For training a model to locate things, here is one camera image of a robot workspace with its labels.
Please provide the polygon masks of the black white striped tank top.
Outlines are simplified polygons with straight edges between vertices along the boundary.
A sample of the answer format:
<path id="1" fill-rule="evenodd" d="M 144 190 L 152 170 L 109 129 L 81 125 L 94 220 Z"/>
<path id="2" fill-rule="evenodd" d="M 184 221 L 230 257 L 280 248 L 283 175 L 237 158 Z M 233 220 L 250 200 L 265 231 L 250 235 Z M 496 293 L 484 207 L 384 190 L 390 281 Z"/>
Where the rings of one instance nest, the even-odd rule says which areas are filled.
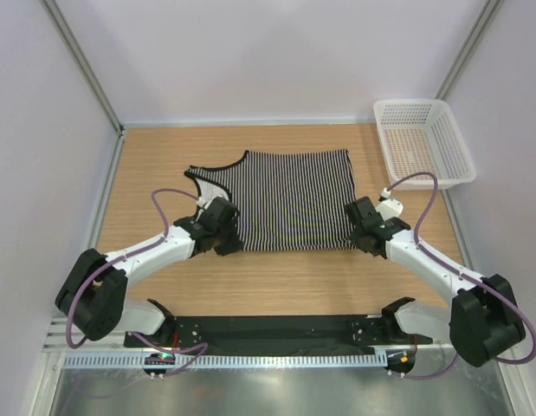
<path id="1" fill-rule="evenodd" d="M 221 167 L 184 173 L 204 199 L 223 196 L 239 211 L 236 234 L 245 251 L 349 250 L 345 214 L 355 200 L 349 152 L 279 154 L 247 150 Z"/>

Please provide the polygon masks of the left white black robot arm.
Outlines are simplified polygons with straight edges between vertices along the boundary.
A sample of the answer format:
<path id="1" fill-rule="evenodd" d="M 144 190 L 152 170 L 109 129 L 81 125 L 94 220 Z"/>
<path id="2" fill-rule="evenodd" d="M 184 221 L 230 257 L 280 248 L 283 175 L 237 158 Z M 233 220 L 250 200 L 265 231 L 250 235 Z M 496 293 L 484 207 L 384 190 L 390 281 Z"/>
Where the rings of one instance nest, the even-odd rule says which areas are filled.
<path id="1" fill-rule="evenodd" d="M 67 317 L 66 342 L 79 348 L 112 332 L 126 333 L 125 344 L 167 345 L 176 333 L 176 318 L 161 303 L 134 301 L 126 292 L 153 273 L 213 250 L 219 256 L 237 252 L 239 211 L 223 197 L 200 202 L 197 213 L 167 225 L 163 232 L 134 246 L 106 254 L 91 248 L 74 263 L 55 298 Z M 74 341 L 73 328 L 81 341 Z"/>

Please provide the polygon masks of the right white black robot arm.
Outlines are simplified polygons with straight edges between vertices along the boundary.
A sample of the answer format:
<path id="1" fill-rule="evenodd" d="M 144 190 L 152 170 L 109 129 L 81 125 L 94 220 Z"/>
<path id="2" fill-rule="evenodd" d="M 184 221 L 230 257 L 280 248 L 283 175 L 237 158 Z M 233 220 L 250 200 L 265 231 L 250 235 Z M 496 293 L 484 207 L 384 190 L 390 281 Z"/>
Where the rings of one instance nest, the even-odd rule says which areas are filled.
<path id="1" fill-rule="evenodd" d="M 411 333 L 451 344 L 474 367 L 497 358 L 526 338 L 509 281 L 467 270 L 415 236 L 401 218 L 362 197 L 345 207 L 352 244 L 399 264 L 427 283 L 447 309 L 403 306 L 380 322 L 382 336 L 399 343 Z"/>

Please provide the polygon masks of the white plastic basket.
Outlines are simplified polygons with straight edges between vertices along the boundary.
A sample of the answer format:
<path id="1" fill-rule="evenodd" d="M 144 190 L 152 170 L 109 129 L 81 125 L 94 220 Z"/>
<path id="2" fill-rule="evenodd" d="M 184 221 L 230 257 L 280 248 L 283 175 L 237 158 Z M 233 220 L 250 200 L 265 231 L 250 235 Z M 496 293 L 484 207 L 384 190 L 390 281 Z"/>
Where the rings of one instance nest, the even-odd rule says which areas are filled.
<path id="1" fill-rule="evenodd" d="M 475 165 L 449 104 L 436 99 L 388 99 L 376 101 L 377 124 L 385 168 L 391 183 L 413 173 L 399 190 L 430 190 L 437 177 L 441 190 L 471 183 Z"/>

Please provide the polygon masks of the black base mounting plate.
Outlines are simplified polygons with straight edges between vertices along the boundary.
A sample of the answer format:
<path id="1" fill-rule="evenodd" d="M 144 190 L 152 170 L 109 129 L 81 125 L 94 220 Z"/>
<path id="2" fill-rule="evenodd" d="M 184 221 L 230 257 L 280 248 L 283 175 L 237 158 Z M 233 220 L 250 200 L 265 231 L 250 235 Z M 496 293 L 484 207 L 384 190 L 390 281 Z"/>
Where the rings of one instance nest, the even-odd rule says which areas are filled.
<path id="1" fill-rule="evenodd" d="M 317 339 L 362 346 L 432 342 L 427 336 L 405 333 L 394 319 L 382 315 L 179 316 L 167 318 L 146 339 L 162 347 L 176 341 L 182 348 L 201 341 L 211 346 L 258 341 L 262 347 Z"/>

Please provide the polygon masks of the right aluminium frame post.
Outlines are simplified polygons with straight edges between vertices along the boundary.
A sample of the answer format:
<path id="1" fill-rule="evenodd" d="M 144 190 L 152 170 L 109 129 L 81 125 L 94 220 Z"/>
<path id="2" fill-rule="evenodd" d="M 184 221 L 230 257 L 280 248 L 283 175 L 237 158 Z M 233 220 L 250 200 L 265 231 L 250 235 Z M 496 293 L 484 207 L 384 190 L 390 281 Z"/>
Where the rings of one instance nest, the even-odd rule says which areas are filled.
<path id="1" fill-rule="evenodd" d="M 483 37 L 500 12 L 504 0 L 487 0 L 444 77 L 435 98 L 446 101 L 475 55 Z"/>

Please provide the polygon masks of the aluminium frame post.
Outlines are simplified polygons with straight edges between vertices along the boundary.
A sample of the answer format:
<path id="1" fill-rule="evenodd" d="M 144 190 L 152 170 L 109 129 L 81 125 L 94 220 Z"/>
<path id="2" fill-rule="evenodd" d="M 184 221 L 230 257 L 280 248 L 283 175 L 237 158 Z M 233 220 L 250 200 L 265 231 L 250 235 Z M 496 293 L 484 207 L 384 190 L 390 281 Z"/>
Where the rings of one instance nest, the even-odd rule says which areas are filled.
<path id="1" fill-rule="evenodd" d="M 487 0 L 444 77 L 435 98 L 446 101 L 475 55 L 483 37 L 500 12 L 504 0 Z"/>
<path id="2" fill-rule="evenodd" d="M 61 11 L 58 3 L 55 0 L 41 1 L 42 7 L 47 11 L 55 29 L 57 30 L 61 40 L 65 44 L 68 53 L 72 56 L 75 65 L 80 70 L 82 78 L 89 86 L 94 98 L 99 103 L 102 111 L 107 117 L 109 123 L 113 127 L 116 134 L 121 135 L 124 131 L 123 123 L 119 120 L 107 94 L 100 84 L 93 68 L 88 61 L 80 43 L 78 42 L 75 33 L 71 29 L 68 20 Z"/>

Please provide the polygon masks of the left aluminium frame post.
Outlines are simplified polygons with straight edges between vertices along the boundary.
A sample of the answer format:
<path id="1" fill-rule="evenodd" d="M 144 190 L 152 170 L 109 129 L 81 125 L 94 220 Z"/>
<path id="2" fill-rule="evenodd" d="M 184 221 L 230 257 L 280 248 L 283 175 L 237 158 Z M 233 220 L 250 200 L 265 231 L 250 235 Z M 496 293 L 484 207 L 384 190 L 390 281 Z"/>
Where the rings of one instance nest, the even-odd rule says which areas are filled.
<path id="1" fill-rule="evenodd" d="M 107 117 L 109 123 L 113 127 L 116 134 L 121 135 L 124 131 L 123 123 L 119 120 L 107 94 L 100 84 L 93 68 L 88 61 L 80 43 L 78 42 L 75 33 L 71 29 L 68 20 L 61 11 L 58 3 L 55 0 L 41 1 L 42 7 L 47 11 L 55 29 L 57 30 L 61 40 L 65 44 L 68 53 L 72 56 L 75 65 L 80 70 L 82 78 L 89 86 L 94 98 L 99 103 L 102 111 Z"/>

